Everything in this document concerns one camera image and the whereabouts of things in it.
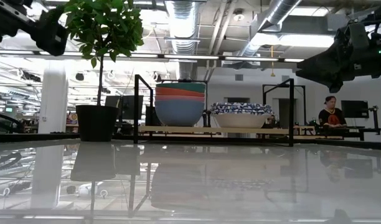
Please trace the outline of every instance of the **reflective surface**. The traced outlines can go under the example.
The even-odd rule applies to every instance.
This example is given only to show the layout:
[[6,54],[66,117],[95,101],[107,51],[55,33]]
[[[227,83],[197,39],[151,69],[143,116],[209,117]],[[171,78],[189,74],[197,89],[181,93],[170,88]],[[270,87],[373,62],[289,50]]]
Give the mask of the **reflective surface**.
[[336,209],[335,223],[381,223],[381,151],[0,144],[0,223],[312,223]]

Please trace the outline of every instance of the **white bowl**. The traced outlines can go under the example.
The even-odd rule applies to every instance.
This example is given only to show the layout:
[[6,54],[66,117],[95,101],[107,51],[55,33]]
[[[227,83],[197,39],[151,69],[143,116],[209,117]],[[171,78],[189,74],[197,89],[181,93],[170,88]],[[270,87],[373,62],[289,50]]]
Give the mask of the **white bowl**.
[[213,114],[221,128],[261,128],[270,114]]

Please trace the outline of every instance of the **orange bowl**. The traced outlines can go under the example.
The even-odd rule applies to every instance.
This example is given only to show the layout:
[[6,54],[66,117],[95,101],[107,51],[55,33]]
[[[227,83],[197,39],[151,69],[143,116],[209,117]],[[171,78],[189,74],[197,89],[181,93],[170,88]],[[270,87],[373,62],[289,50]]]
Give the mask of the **orange bowl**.
[[204,97],[198,96],[172,96],[172,95],[156,95],[156,101],[160,100],[191,100],[204,102]]
[[156,95],[204,97],[204,93],[198,93],[195,91],[188,91],[188,90],[179,90],[175,88],[166,88],[166,87],[156,87]]

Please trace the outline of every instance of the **teal bowl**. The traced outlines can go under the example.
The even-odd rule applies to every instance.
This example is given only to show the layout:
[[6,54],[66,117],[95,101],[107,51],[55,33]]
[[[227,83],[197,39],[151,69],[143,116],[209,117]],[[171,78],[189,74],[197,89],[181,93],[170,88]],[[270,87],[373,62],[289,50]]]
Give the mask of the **teal bowl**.
[[159,120],[167,126],[191,127],[202,117],[204,102],[162,100],[154,102]]
[[195,91],[198,93],[204,93],[204,83],[160,83],[156,87],[174,88],[178,90]]

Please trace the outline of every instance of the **stacked bowl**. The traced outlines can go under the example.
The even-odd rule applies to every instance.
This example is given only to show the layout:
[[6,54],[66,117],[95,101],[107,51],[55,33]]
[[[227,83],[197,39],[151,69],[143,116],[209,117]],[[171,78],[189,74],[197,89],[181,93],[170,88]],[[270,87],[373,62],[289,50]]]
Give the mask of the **stacked bowl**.
[[156,114],[167,126],[191,127],[204,109],[203,83],[161,83],[156,85]]
[[273,115],[270,105],[259,103],[214,103],[210,110],[221,128],[261,128]]

